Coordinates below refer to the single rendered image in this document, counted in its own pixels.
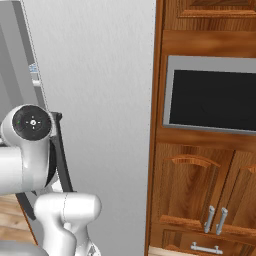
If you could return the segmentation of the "brown wooden cupboard door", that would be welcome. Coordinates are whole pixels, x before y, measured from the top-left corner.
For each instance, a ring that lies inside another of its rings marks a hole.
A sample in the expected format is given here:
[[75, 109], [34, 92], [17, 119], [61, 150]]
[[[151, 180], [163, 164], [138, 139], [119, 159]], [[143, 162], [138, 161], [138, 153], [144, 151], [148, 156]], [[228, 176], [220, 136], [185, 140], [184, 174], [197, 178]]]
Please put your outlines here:
[[256, 236], [256, 153], [236, 151], [221, 197], [224, 232]]
[[177, 0], [179, 18], [256, 18], [256, 0]]
[[234, 151], [159, 143], [155, 155], [153, 217], [202, 230], [217, 208]]

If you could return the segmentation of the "grey fridge door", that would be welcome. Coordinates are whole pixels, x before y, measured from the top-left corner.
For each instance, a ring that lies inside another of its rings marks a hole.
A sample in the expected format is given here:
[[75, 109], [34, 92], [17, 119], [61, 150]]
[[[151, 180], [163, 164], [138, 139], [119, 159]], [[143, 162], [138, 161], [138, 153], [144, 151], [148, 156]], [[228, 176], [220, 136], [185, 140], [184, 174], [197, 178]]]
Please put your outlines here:
[[20, 0], [0, 0], [0, 123], [16, 106], [46, 108]]

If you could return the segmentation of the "grey fridge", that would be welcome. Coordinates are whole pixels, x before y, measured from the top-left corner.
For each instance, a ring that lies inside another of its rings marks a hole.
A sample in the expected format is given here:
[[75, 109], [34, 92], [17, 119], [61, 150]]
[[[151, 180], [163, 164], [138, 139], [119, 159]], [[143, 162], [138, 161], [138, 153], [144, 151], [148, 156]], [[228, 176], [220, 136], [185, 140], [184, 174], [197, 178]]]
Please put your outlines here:
[[101, 256], [146, 256], [156, 0], [20, 1], [73, 190], [102, 204], [89, 237]]

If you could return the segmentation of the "brown wooden cabinet housing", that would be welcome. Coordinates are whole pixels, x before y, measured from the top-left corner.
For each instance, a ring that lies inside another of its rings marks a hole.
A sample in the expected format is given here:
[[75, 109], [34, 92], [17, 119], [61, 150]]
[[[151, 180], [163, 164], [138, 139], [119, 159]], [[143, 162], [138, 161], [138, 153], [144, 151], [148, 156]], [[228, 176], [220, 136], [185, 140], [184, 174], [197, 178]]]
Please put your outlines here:
[[256, 0], [157, 0], [147, 244], [256, 256]]

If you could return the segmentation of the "grey built-in oven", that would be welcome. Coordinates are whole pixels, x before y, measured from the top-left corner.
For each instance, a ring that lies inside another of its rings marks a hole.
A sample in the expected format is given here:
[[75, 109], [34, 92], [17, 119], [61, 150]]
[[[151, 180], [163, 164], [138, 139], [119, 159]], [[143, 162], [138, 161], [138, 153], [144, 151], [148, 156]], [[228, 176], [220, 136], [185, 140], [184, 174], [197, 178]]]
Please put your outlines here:
[[161, 124], [256, 135], [256, 58], [169, 55]]

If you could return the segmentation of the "brown wooden drawer front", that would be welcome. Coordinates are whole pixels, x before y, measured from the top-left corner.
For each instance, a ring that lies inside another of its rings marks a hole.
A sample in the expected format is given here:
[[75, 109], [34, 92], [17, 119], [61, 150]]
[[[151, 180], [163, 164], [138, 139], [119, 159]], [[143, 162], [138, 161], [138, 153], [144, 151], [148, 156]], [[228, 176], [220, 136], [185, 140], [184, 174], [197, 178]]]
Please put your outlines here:
[[[192, 242], [208, 248], [219, 246], [219, 249], [223, 250], [223, 255], [192, 250], [190, 249]], [[165, 231], [162, 245], [167, 250], [197, 254], [198, 256], [256, 256], [256, 246], [254, 245], [191, 232]]]

